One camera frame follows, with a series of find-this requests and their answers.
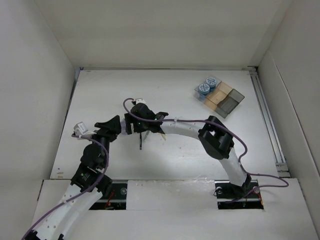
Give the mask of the black pen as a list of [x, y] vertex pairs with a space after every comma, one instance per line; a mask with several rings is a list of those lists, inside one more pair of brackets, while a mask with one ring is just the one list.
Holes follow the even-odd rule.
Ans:
[[143, 138], [142, 138], [142, 133], [139, 133], [139, 150], [142, 150], [143, 148]]

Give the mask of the yellow highlighter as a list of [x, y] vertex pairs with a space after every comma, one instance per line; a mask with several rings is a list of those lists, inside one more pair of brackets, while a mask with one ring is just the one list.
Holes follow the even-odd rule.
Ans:
[[165, 134], [161, 133], [160, 135], [162, 136], [162, 138], [163, 138], [165, 141], [167, 140], [167, 137], [166, 137]]

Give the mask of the blue tape roll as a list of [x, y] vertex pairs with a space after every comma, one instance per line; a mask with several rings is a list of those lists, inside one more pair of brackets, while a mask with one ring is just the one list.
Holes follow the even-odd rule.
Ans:
[[197, 88], [197, 92], [200, 98], [205, 98], [210, 93], [210, 86], [206, 83], [201, 83]]
[[212, 92], [216, 88], [218, 81], [215, 77], [210, 76], [204, 81], [204, 83], [209, 86], [209, 91]]

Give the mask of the grey pen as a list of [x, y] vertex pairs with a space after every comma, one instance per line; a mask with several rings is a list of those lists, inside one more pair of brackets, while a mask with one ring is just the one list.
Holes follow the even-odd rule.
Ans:
[[150, 134], [150, 131], [149, 131], [149, 130], [146, 131], [146, 133], [145, 133], [145, 135], [144, 135], [144, 137], [143, 137], [143, 142], [145, 142], [145, 141], [147, 140], [149, 134]]

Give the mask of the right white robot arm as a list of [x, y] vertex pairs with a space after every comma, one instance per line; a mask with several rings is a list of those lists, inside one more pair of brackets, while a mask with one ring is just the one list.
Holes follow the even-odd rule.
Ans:
[[180, 135], [199, 140], [205, 152], [219, 160], [227, 173], [231, 191], [237, 197], [249, 192], [251, 177], [239, 162], [234, 149], [234, 135], [215, 116], [206, 120], [168, 118], [167, 112], [154, 113], [145, 103], [136, 103], [124, 114], [126, 133], [152, 132]]

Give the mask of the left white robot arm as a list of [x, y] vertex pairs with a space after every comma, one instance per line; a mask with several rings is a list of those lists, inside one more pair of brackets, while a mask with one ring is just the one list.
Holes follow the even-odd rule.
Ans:
[[117, 115], [106, 122], [95, 123], [89, 131], [83, 122], [73, 128], [73, 138], [90, 142], [82, 153], [80, 164], [59, 203], [37, 220], [22, 237], [24, 240], [67, 240], [73, 227], [100, 198], [107, 198], [113, 181], [106, 176], [110, 143], [122, 132]]

